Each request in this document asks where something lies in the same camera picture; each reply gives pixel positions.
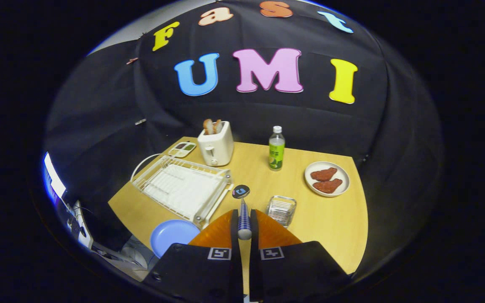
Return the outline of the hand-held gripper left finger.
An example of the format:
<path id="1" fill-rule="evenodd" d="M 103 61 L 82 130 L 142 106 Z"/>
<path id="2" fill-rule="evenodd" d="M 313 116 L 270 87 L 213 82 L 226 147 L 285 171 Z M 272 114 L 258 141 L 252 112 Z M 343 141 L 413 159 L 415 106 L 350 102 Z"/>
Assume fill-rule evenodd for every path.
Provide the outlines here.
<path id="1" fill-rule="evenodd" d="M 241 303 L 238 214 L 221 215 L 188 244 L 171 244 L 143 286 L 164 303 Z"/>

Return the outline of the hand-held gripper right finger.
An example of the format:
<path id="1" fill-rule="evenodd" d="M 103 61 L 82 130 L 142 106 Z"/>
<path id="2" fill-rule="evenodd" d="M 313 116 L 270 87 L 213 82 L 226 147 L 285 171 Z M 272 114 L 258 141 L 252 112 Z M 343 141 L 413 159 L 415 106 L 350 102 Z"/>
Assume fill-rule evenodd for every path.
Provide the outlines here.
<path id="1" fill-rule="evenodd" d="M 321 303 L 352 278 L 315 240 L 303 242 L 259 210 L 250 213 L 250 300 L 260 303 Z"/>

